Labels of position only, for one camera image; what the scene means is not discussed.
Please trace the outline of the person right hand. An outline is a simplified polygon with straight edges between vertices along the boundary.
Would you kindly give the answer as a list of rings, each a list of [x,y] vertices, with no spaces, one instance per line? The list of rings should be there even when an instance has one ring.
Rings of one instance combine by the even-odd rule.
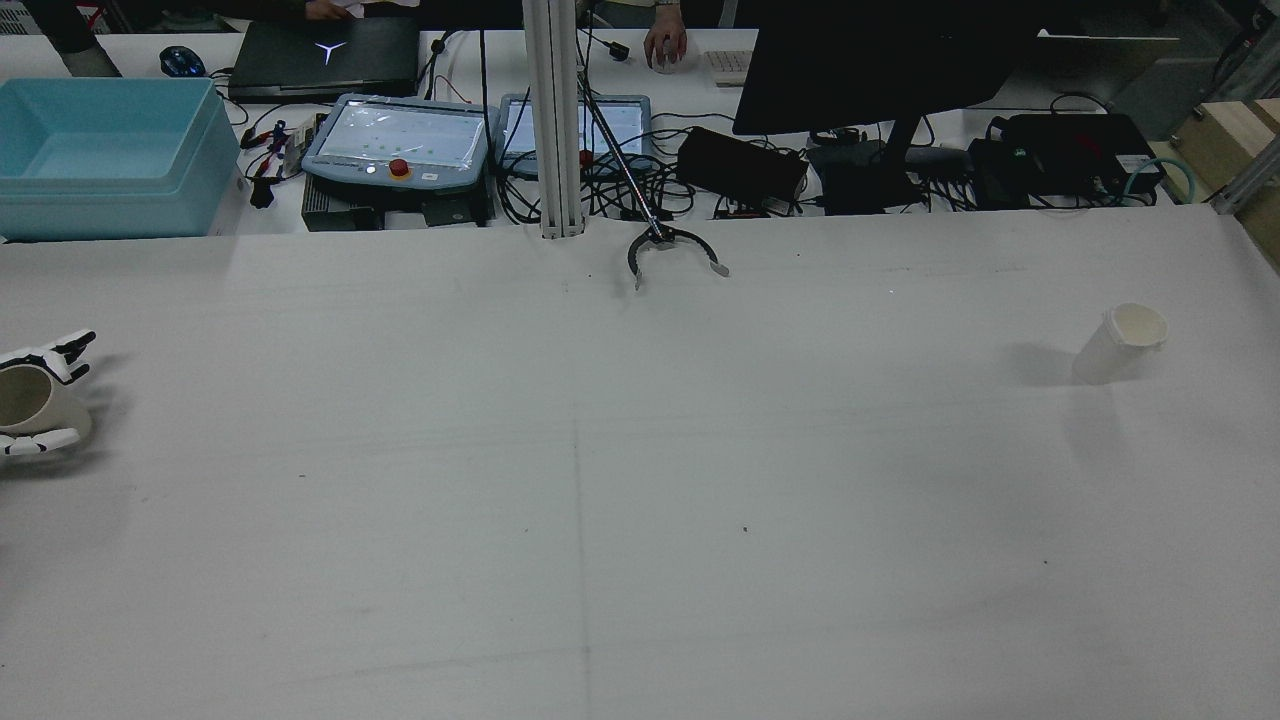
[[[644,40],[646,65],[662,74],[675,73],[687,53],[687,40],[681,15],[657,15]]]

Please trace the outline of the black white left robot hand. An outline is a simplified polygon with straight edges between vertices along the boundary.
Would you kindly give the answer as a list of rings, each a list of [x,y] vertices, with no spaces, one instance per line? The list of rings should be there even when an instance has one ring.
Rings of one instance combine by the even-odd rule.
[[[4,457],[46,454],[88,438],[92,419],[70,386],[88,373],[90,365],[81,361],[81,355],[95,338],[95,332],[82,329],[3,355]]]

